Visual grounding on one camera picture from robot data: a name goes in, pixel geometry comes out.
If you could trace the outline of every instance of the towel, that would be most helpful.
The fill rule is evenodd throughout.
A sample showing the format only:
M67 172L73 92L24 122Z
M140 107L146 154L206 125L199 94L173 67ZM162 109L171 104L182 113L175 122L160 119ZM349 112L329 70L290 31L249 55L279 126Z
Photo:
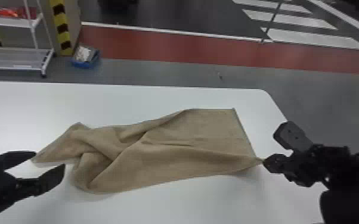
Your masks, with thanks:
M191 109L132 125L76 123L34 162L77 158L72 182L93 193L226 174L260 164L234 109Z

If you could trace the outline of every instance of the red object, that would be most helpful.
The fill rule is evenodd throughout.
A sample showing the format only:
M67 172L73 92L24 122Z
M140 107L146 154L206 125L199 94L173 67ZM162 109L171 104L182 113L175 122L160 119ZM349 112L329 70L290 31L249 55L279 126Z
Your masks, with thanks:
M0 16L18 18L18 13L16 9L0 8Z
M36 19L37 15L36 15L36 8L35 7L29 7L29 14L30 14L30 19L34 20ZM28 16L26 14L26 9L24 6L19 7L18 8L18 16L20 18L26 18L28 19Z

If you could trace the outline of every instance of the shelf leg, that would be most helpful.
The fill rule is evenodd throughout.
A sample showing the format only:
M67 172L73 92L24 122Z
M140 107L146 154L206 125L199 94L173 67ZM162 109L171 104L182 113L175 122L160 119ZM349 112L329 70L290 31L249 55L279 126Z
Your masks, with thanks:
M36 40L36 32L35 32L35 28L32 25L32 21L30 19L30 12L29 12L29 6L28 6L28 0L23 0L24 1L24 5L25 5L25 11L27 14L27 18L28 18L28 23L29 23L29 27L30 27L30 34L32 35L32 39L33 39L33 44L35 46L36 49L36 56L38 58L39 61L39 67L42 67L42 62L43 62L43 58L41 53L39 52L39 45L38 45L38 40Z
M41 13L43 14L43 19L42 20L43 20L43 24L45 25L46 34L47 34L47 38L49 39L50 48L54 48L53 43L51 42L51 36L50 36L49 28L47 26L47 22L46 22L46 19L45 19L45 14L43 13L43 8L42 8L42 5L41 5L41 2L39 0L36 0L36 1L38 2L38 7L41 10Z

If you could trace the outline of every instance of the red stripe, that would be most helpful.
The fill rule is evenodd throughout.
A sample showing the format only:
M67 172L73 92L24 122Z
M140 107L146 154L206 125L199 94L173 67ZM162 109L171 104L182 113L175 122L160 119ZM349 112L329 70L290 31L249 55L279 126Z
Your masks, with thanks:
M104 58L359 74L359 51L82 26L79 42Z

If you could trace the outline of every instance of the white shelf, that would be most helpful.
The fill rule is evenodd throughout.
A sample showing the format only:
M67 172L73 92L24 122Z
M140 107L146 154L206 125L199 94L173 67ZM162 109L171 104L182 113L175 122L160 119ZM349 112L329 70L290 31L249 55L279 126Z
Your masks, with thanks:
M38 14L38 17L35 20L27 20L25 18L0 17L0 26L30 28L31 23L32 27L36 27L42 20L42 18L42 13Z
M45 70L53 49L0 48L0 70Z

